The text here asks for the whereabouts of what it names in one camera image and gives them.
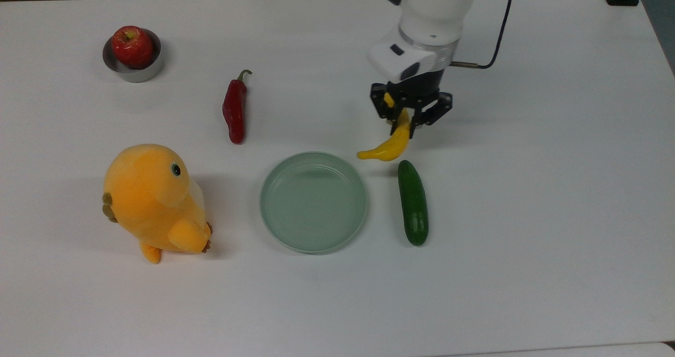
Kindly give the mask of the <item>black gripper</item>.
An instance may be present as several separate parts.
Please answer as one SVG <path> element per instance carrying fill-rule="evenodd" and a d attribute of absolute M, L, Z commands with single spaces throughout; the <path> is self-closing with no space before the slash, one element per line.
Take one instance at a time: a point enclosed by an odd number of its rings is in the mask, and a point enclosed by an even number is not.
<path fill-rule="evenodd" d="M 442 92 L 444 70 L 427 72 L 400 83 L 373 83 L 370 98 L 379 117 L 397 121 L 399 109 L 413 109 L 409 139 L 421 126 L 431 126 L 453 107 L 453 95 Z"/>

